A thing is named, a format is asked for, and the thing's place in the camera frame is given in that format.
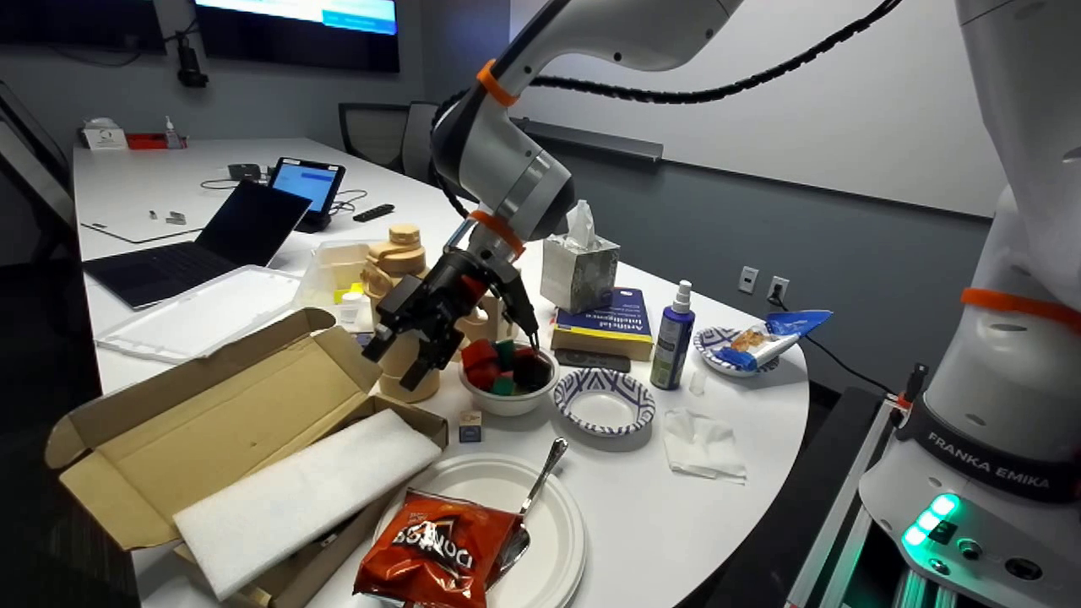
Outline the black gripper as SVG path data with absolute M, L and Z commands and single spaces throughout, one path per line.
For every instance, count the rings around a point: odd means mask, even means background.
M 422 331 L 420 355 L 397 378 L 403 388 L 415 388 L 430 371 L 442 368 L 461 335 L 452 331 L 484 295 L 508 297 L 517 274 L 484 259 L 479 253 L 444 248 L 435 268 L 425 278 L 403 278 L 386 297 L 386 321 L 371 328 L 371 338 L 362 343 L 367 361 L 381 355 L 410 331 Z

